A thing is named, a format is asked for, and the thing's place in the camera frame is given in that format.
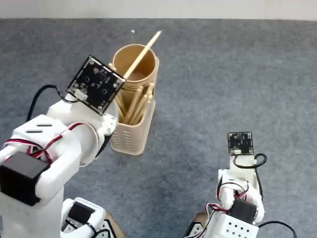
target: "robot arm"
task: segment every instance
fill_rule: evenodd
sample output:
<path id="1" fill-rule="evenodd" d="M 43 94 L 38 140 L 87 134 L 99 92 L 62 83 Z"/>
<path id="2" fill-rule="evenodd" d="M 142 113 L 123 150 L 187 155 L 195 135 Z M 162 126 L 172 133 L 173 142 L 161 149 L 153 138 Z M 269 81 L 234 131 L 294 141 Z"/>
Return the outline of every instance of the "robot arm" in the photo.
<path id="1" fill-rule="evenodd" d="M 118 123 L 113 100 L 124 82 L 89 56 L 64 100 L 13 131 L 0 151 L 1 237 L 96 235 L 105 210 L 81 198 L 63 203 L 63 187 L 80 167 L 97 158 L 111 138 Z M 61 230 L 67 218 L 73 218 L 75 231 Z"/>
<path id="2" fill-rule="evenodd" d="M 191 229 L 186 238 L 257 237 L 255 224 L 262 221 L 264 206 L 253 168 L 258 156 L 253 155 L 251 132 L 229 133 L 228 147 L 230 168 L 218 171 L 216 197 L 221 205 L 208 203 L 205 227 Z"/>

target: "pencil cup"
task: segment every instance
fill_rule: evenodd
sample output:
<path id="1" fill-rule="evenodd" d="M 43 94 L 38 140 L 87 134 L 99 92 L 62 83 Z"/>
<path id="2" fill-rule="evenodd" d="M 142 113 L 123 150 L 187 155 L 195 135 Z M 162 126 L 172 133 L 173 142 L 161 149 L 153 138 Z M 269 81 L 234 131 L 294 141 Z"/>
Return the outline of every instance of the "pencil cup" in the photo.
<path id="1" fill-rule="evenodd" d="M 132 44 L 119 49 L 113 56 L 112 61 L 116 71 L 120 75 L 124 75 L 144 47 L 144 45 Z M 140 86 L 147 87 L 151 82 L 156 83 L 158 69 L 159 60 L 154 52 L 149 49 L 130 77 L 127 78 L 123 88 L 135 90 Z"/>
<path id="2" fill-rule="evenodd" d="M 131 103 L 134 93 L 121 90 L 125 105 Z M 111 147 L 114 151 L 129 154 L 140 155 L 145 149 L 150 125 L 154 113 L 156 102 L 152 99 L 144 115 L 137 125 L 126 125 L 119 123 L 111 137 Z"/>

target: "gray carpet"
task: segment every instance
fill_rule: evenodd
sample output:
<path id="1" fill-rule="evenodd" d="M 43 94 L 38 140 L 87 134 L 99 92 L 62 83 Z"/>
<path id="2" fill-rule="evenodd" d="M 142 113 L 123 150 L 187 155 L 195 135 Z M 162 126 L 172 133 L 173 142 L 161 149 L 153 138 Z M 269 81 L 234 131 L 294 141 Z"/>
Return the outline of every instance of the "gray carpet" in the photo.
<path id="1" fill-rule="evenodd" d="M 314 22 L 251 20 L 0 20 L 0 139 L 22 124 L 37 89 L 65 88 L 88 54 L 110 62 L 157 30 L 157 108 L 142 156 L 108 147 L 65 186 L 65 197 L 111 212 L 129 238 L 181 238 L 228 167 L 228 131 L 251 130 L 265 221 L 315 238 L 317 32 Z M 58 100 L 53 91 L 35 115 Z M 292 238 L 279 225 L 258 238 Z"/>

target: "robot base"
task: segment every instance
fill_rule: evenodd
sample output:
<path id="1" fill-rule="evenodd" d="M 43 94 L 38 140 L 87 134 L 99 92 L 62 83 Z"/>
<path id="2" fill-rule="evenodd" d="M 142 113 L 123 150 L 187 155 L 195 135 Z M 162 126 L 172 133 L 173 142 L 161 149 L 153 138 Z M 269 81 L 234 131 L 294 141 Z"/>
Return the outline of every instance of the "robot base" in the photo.
<path id="1" fill-rule="evenodd" d="M 207 213 L 198 213 L 186 236 L 194 236 L 203 230 Z M 201 238 L 256 238 L 259 228 L 224 213 L 215 213 Z"/>

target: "white plastic housing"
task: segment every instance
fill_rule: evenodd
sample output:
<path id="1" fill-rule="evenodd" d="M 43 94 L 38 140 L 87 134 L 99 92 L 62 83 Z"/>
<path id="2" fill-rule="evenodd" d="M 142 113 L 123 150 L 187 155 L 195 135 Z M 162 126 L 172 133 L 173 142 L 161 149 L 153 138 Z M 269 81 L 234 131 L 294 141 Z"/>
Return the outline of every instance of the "white plastic housing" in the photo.
<path id="1" fill-rule="evenodd" d="M 80 197 L 77 197 L 74 200 L 67 199 L 64 201 L 61 215 L 62 221 L 67 218 L 68 212 L 74 202 L 79 202 L 95 210 L 95 212 L 91 214 L 88 223 L 90 223 L 98 231 L 103 224 L 104 218 L 106 217 L 106 211 L 102 207 Z M 90 238 L 93 234 L 92 229 L 88 225 L 82 225 L 76 230 L 66 227 L 65 232 L 60 232 L 60 236 L 62 238 Z"/>
<path id="2" fill-rule="evenodd" d="M 204 238 L 256 238 L 259 228 L 224 213 L 215 213 Z"/>

